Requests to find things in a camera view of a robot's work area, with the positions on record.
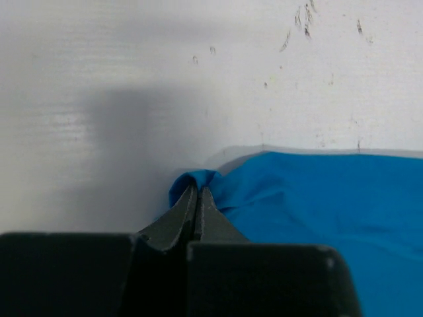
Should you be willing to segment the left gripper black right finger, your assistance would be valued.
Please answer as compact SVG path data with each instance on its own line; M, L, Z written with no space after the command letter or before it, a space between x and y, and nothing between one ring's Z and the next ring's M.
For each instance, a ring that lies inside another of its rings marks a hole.
M361 316L350 270L321 244L260 244L201 191L186 253L188 316Z

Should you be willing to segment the blue t-shirt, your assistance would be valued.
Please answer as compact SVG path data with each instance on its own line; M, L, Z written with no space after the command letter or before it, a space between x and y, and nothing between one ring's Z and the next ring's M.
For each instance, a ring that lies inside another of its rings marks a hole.
M190 182L253 242L325 244L350 266L366 316L422 315L422 160L381 155L264 153Z

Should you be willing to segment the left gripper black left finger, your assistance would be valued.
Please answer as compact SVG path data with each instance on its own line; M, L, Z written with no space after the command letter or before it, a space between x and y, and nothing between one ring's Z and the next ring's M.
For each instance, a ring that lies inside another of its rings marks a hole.
M2 316L182 316L198 190L137 233L1 235Z

